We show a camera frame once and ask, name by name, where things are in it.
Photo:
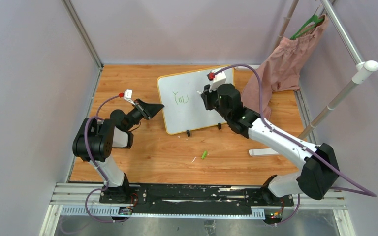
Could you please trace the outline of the yellow-framed whiteboard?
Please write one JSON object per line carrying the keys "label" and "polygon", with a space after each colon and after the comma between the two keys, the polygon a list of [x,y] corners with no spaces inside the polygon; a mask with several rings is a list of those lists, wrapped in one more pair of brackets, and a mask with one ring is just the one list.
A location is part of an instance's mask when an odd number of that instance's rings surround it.
{"label": "yellow-framed whiteboard", "polygon": [[212,126],[226,121],[214,110],[205,109],[201,96],[204,86],[211,84],[207,74],[221,67],[160,76],[157,79],[165,130],[169,135],[184,133],[201,127]]}

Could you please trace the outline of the green marker cap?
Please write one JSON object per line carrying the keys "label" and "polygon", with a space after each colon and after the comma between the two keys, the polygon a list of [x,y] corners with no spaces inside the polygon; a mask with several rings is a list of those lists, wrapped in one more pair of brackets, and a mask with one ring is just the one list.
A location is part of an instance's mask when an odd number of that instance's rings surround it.
{"label": "green marker cap", "polygon": [[201,155],[201,159],[205,159],[206,156],[208,155],[208,152],[207,151],[204,151]]}

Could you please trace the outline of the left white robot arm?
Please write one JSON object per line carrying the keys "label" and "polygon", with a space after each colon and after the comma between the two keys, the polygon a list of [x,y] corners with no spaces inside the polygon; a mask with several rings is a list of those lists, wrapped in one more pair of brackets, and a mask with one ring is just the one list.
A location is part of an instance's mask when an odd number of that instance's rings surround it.
{"label": "left white robot arm", "polygon": [[163,108],[163,104],[136,99],[128,113],[116,109],[107,119],[95,117],[83,120],[73,140],[72,152],[74,156],[91,164],[103,178],[104,186],[100,198],[102,202],[126,203],[136,196],[126,174],[116,164],[112,150],[131,148],[133,127],[139,126],[143,119],[151,120]]}

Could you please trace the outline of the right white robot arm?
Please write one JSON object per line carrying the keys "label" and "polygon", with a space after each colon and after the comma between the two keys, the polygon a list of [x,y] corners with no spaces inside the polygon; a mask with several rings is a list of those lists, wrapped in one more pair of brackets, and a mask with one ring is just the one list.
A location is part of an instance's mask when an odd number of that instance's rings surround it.
{"label": "right white robot arm", "polygon": [[281,197],[305,194],[321,200],[339,175],[333,148],[298,139],[271,124],[267,119],[243,105],[233,84],[222,84],[216,90],[205,85],[201,93],[206,110],[215,110],[236,134],[260,142],[291,161],[299,171],[284,176],[270,176],[260,192],[263,202],[274,205]]}

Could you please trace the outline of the pink cloth shorts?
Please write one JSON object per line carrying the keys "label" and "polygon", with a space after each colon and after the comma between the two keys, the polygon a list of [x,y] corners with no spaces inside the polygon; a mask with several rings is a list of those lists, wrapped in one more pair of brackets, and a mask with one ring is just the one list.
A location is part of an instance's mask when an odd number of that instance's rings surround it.
{"label": "pink cloth shorts", "polygon": [[321,17],[324,17],[324,21],[313,31],[296,40],[284,37],[280,41],[270,56],[256,70],[261,79],[262,91],[259,91],[255,75],[252,75],[245,85],[241,93],[244,106],[269,119],[271,115],[269,102],[274,92],[300,89],[300,72],[329,25],[328,16],[324,14]]}

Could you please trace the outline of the green clothes hanger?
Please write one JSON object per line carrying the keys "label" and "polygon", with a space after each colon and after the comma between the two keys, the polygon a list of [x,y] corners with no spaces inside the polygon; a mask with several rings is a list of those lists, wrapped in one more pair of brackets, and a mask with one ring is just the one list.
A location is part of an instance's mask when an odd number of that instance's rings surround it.
{"label": "green clothes hanger", "polygon": [[302,27],[290,38],[290,40],[296,40],[297,38],[304,36],[310,31],[313,31],[323,21],[324,17],[320,17],[314,14],[302,25]]}

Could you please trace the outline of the white metal clothes rack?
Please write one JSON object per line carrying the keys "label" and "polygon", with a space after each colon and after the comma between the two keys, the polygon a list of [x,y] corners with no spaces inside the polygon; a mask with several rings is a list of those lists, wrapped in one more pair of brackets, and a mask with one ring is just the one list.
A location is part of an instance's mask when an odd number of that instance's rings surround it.
{"label": "white metal clothes rack", "polygon": [[[378,0],[337,0],[333,7],[363,59],[378,62]],[[300,76],[310,116],[315,118],[356,72],[339,33],[329,24]],[[333,146],[341,169],[352,177],[355,169],[378,164],[378,70],[317,126],[316,135],[319,142]]]}

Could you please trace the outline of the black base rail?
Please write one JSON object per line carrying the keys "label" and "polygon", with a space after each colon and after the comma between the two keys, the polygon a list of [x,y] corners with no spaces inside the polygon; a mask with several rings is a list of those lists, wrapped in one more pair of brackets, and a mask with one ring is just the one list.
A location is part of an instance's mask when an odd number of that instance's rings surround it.
{"label": "black base rail", "polygon": [[294,206],[292,195],[266,200],[258,186],[150,184],[130,185],[130,194],[102,190],[93,183],[59,183],[50,203],[62,215],[126,218],[248,219],[279,223]]}

